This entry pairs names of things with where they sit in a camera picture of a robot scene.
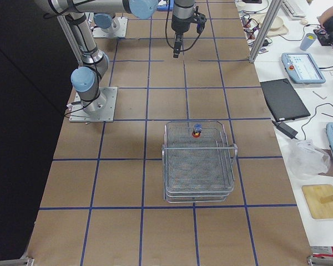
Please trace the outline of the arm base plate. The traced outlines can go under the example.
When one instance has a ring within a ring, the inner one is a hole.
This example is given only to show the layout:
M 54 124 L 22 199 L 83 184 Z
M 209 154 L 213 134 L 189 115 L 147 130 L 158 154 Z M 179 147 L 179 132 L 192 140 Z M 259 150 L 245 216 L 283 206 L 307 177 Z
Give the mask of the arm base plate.
M 94 100 L 85 109 L 82 109 L 80 97 L 75 94 L 71 114 L 69 114 L 70 122 L 113 122 L 115 114 L 115 106 L 118 95 L 118 87 L 101 87 L 99 97 Z
M 114 17 L 109 14 L 97 13 L 94 15 L 94 38 L 125 38 L 127 32 L 127 17 Z

